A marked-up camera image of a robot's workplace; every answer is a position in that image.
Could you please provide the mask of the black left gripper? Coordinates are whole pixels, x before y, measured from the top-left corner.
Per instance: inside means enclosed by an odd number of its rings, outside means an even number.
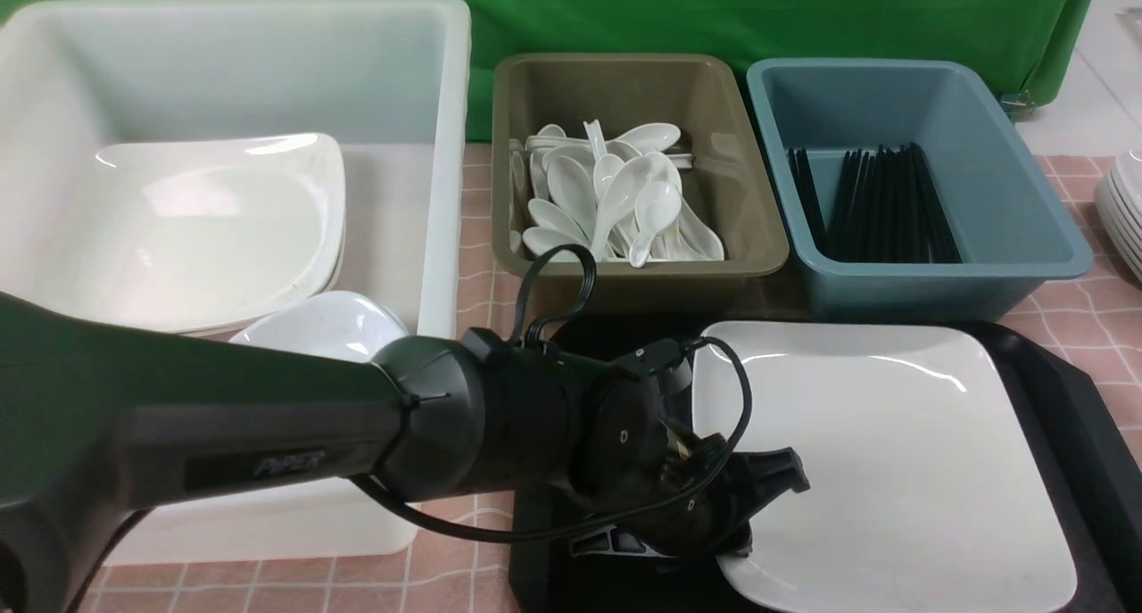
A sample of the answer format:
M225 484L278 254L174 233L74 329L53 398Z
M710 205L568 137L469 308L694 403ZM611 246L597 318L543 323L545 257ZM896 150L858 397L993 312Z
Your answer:
M700 437L677 419L667 421L667 462L651 500L664 501L686 490L694 490L693 495L616 523L660 555L743 559L754 548L751 519L786 493L811 487L793 449L732 451L718 466L727 443L724 435Z

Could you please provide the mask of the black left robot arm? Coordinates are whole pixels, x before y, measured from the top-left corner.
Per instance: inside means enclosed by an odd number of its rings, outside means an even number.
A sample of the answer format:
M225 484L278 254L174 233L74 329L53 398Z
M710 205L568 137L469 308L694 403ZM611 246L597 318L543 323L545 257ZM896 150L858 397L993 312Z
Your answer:
M793 449L738 453L745 365L713 336L611 361L484 328L367 362L90 323L3 296L3 610L73 612L162 506L349 479L474 543L608 525L687 559L747 552L810 482Z

